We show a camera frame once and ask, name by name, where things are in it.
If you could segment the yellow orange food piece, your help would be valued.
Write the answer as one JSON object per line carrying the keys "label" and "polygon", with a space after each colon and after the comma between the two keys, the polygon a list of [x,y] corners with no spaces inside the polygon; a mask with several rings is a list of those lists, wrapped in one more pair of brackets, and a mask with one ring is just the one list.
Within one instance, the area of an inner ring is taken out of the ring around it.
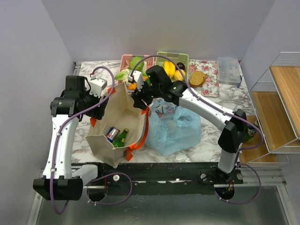
{"label": "yellow orange food piece", "polygon": [[129,85],[128,89],[129,90],[135,90],[136,87],[137,87],[137,84],[136,83],[132,83],[132,84]]}

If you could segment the silver metal can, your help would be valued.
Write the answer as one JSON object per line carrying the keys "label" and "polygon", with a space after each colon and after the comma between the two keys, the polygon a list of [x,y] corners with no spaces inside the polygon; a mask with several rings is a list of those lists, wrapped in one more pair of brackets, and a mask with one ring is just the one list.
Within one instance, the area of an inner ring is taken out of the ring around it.
{"label": "silver metal can", "polygon": [[120,130],[117,129],[116,127],[110,127],[110,129],[108,130],[108,132],[106,133],[106,138],[109,142],[113,142],[115,140],[115,138],[118,136]]}

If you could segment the beige canvas tote bag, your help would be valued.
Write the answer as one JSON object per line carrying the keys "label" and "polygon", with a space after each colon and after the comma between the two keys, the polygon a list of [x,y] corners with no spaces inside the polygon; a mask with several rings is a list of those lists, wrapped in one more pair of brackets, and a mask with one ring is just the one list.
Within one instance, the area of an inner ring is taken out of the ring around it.
{"label": "beige canvas tote bag", "polygon": [[[144,145],[148,134],[149,110],[134,108],[133,103],[125,84],[116,85],[108,99],[104,116],[91,123],[86,137],[94,157],[113,168],[117,168],[123,160],[130,161],[133,151]],[[111,127],[121,132],[125,128],[129,129],[125,146],[115,147],[108,141],[105,135]]]}

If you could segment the white cauliflower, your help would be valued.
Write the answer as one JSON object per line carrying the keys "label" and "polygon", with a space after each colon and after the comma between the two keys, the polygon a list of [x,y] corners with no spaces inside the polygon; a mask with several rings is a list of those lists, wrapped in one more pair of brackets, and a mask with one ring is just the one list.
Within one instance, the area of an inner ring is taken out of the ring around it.
{"label": "white cauliflower", "polygon": [[128,68],[126,68],[126,69],[118,72],[114,78],[117,81],[124,81],[124,80],[128,79],[129,74],[130,74],[130,70]]}

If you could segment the green cabbage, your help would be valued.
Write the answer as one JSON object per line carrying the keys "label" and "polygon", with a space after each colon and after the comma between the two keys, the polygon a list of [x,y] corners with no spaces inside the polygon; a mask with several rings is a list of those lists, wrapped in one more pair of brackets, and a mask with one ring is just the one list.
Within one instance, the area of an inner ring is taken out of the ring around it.
{"label": "green cabbage", "polygon": [[143,59],[143,57],[139,57],[139,56],[133,57],[129,63],[129,69],[132,70],[134,67],[136,67],[135,70],[142,72],[143,67],[144,67],[144,61],[142,61],[141,63],[138,63],[142,59]]}

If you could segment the light blue plastic grocery bag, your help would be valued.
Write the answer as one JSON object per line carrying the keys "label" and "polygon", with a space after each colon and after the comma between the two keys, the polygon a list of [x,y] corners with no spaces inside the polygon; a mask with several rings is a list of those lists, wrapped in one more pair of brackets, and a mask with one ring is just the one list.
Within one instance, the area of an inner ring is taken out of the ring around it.
{"label": "light blue plastic grocery bag", "polygon": [[163,156],[198,145],[202,137],[201,118],[195,112],[155,99],[149,112],[145,144]]}

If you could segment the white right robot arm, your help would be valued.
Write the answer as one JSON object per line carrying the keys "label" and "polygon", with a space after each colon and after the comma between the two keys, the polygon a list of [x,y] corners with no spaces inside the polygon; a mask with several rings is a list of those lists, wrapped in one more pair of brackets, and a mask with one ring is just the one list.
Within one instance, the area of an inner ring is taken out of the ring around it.
{"label": "white right robot arm", "polygon": [[137,87],[131,94],[134,107],[146,109],[155,98],[187,108],[212,123],[221,135],[218,144],[221,147],[221,157],[216,171],[218,182],[225,184],[233,178],[240,150],[247,131],[246,113],[238,109],[233,111],[224,108],[196,93],[183,81],[172,82],[161,66],[153,66],[146,71],[150,82],[146,82],[139,71],[132,71],[128,76],[130,83]]}

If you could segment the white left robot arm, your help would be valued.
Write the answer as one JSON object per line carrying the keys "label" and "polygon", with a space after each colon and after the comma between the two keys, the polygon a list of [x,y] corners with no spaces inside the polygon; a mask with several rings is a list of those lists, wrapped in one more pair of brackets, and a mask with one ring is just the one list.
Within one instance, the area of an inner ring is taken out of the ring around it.
{"label": "white left robot arm", "polygon": [[66,76],[65,89],[50,104],[52,115],[52,140],[42,177],[33,181],[33,189],[46,200],[72,200],[81,198],[83,187],[91,182],[99,185],[104,174],[96,165],[83,165],[72,171],[71,156],[75,131],[82,120],[79,112],[102,119],[107,101],[87,111],[99,103],[107,81],[84,76]]}

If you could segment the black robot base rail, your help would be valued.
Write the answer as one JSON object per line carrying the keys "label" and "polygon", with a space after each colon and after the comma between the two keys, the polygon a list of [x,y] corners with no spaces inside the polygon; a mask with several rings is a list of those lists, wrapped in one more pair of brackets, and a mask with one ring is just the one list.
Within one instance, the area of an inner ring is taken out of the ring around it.
{"label": "black robot base rail", "polygon": [[93,198],[107,195],[212,195],[216,187],[243,184],[241,171],[222,174],[217,163],[121,163],[117,168],[96,163],[98,176],[108,178],[90,181],[84,190]]}

